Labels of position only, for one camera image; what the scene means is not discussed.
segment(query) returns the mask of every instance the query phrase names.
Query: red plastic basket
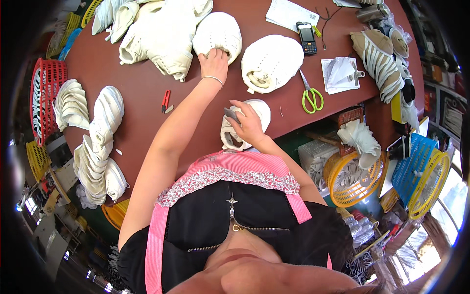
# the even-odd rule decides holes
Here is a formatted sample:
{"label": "red plastic basket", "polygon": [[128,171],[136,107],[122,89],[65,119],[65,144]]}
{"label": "red plastic basket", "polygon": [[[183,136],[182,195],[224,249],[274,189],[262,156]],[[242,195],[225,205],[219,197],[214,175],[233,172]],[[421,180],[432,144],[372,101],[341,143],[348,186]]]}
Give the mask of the red plastic basket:
{"label": "red plastic basket", "polygon": [[55,130],[52,103],[62,84],[67,80],[67,66],[58,60],[39,58],[34,66],[31,79],[31,127],[39,147]]}

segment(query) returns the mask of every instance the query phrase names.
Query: red-brown table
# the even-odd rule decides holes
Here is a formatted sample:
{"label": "red-brown table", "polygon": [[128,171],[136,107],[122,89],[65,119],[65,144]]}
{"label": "red-brown table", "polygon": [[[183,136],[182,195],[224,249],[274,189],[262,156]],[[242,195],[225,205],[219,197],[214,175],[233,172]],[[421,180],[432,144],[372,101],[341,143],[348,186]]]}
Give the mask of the red-brown table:
{"label": "red-brown table", "polygon": [[[293,2],[311,11],[315,11],[315,7],[318,7],[323,17],[326,16],[325,7],[328,7],[330,14],[338,9],[331,0],[294,0]],[[357,9],[354,8],[342,8],[328,21],[323,32],[327,50],[323,51],[321,40],[317,38],[318,54],[306,56],[301,67],[310,86],[319,90],[323,95],[324,107],[321,111],[307,114],[303,110],[301,98],[305,88],[299,74],[291,78],[282,88],[268,94],[255,93],[251,95],[246,91],[247,87],[241,77],[240,61],[243,52],[251,43],[269,34],[280,34],[299,40],[295,32],[266,21],[265,15],[270,3],[270,0],[214,1],[213,11],[227,12],[237,20],[243,37],[242,53],[229,66],[228,79],[224,88],[201,117],[193,139],[180,158],[177,176],[182,175],[198,157],[220,150],[222,147],[220,125],[224,114],[223,108],[230,106],[229,99],[244,101],[258,98],[266,101],[271,108],[271,124],[266,133],[276,138],[375,97],[366,103],[367,122],[374,132],[374,136],[383,148],[397,137],[392,128],[390,105],[377,101],[379,90],[368,75],[360,79],[360,89],[358,90],[333,95],[324,92],[321,59],[348,56],[352,53],[352,56],[358,61],[358,69],[364,70],[361,59],[354,52],[349,37],[349,32],[358,32],[364,29],[364,24],[360,23],[355,16]],[[388,0],[387,5],[394,14],[395,22],[413,37],[410,24],[399,0]],[[320,20],[317,27],[321,30],[324,24],[325,21]],[[117,87],[124,98],[125,115],[121,126],[114,134],[113,146],[114,149],[121,150],[123,155],[119,155],[116,151],[110,155],[117,162],[131,186],[119,199],[122,201],[130,197],[147,149],[158,128],[168,117],[168,114],[161,113],[161,101],[165,90],[171,90],[169,105],[173,104],[177,107],[199,82],[200,66],[197,56],[195,56],[186,81],[181,83],[172,76],[163,76],[150,60],[137,64],[120,65],[120,42],[116,44],[105,42],[104,39],[107,36],[105,32],[92,36],[91,27],[89,24],[83,29],[75,40],[65,62],[69,78],[77,79],[86,91],[90,120],[94,117],[94,102],[101,89],[106,85]],[[418,110],[422,111],[424,107],[423,74],[416,42],[413,40],[409,47],[409,70],[415,83],[416,106]],[[280,107],[282,107],[284,117],[280,114]],[[88,132],[77,127],[65,129],[64,135],[72,152],[81,144],[83,134],[88,134]],[[107,205],[112,205],[110,198],[108,198]]]}

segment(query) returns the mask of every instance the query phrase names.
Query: cable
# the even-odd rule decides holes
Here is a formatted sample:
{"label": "cable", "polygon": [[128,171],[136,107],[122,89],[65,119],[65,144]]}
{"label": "cable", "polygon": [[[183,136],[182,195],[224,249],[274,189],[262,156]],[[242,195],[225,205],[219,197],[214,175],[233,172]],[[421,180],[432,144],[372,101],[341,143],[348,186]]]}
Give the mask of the cable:
{"label": "cable", "polygon": [[343,6],[341,6],[340,8],[338,8],[337,11],[335,11],[331,16],[329,16],[329,11],[328,11],[328,8],[325,8],[326,9],[326,13],[327,13],[327,18],[324,18],[324,17],[321,17],[320,16],[320,13],[318,13],[318,10],[317,10],[317,7],[315,7],[315,11],[317,12],[318,16],[321,18],[321,19],[324,19],[325,20],[325,24],[323,25],[323,27],[321,28],[321,42],[323,43],[323,51],[326,51],[326,45],[325,45],[325,41],[323,41],[323,30],[325,29],[325,26],[328,22],[328,20],[332,19],[332,17],[336,14],[336,12],[338,12],[339,10],[341,10],[341,8],[343,8]]}

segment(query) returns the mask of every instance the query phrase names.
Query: woman's hand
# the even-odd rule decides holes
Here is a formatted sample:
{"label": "woman's hand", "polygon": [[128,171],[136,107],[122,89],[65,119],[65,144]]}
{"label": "woman's hand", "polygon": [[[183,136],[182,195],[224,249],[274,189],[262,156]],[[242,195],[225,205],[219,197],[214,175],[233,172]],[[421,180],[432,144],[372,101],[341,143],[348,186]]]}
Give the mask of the woman's hand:
{"label": "woman's hand", "polygon": [[222,84],[225,84],[228,71],[227,53],[220,49],[212,48],[207,59],[202,53],[197,57],[201,63],[201,77],[213,76],[221,80]]}
{"label": "woman's hand", "polygon": [[262,144],[265,140],[271,140],[271,138],[263,132],[261,119],[251,105],[237,100],[230,100],[230,103],[243,111],[243,113],[235,111],[235,114],[238,120],[242,123],[242,126],[240,126],[233,118],[227,117],[228,122],[230,122],[236,134],[240,138],[253,145],[256,149],[258,148],[257,146]]}

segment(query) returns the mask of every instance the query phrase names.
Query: silver bracelet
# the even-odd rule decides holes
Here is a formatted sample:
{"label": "silver bracelet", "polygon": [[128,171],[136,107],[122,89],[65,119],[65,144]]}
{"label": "silver bracelet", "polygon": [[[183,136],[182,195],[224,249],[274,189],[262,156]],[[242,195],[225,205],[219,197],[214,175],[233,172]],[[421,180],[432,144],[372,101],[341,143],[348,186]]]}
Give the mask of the silver bracelet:
{"label": "silver bracelet", "polygon": [[221,81],[221,80],[219,80],[219,79],[218,79],[218,78],[216,78],[216,77],[213,77],[213,76],[204,76],[204,77],[202,77],[201,79],[204,79],[204,78],[211,78],[211,79],[216,79],[216,80],[218,80],[218,81],[219,81],[219,83],[222,85],[222,88],[224,87],[224,83],[222,83],[222,81]]}

